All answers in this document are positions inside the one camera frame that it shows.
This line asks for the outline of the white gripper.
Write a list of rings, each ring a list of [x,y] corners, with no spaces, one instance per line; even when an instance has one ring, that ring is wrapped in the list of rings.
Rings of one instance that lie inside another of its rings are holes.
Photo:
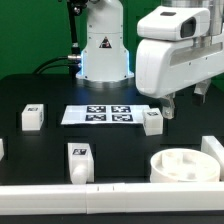
[[[193,40],[179,42],[143,39],[137,49],[136,87],[152,98],[160,98],[162,115],[173,119],[173,92],[194,85],[193,103],[201,106],[212,78],[224,72],[224,34],[206,47],[193,47]]]

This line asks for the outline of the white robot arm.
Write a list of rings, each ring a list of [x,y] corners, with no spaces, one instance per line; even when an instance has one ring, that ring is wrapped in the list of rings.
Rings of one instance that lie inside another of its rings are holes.
[[[162,0],[140,19],[142,38],[135,71],[123,45],[119,0],[89,0],[87,45],[77,78],[95,88],[134,79],[138,91],[159,99],[165,118],[174,117],[175,93],[193,85],[204,97],[211,79],[224,73],[224,0]]]

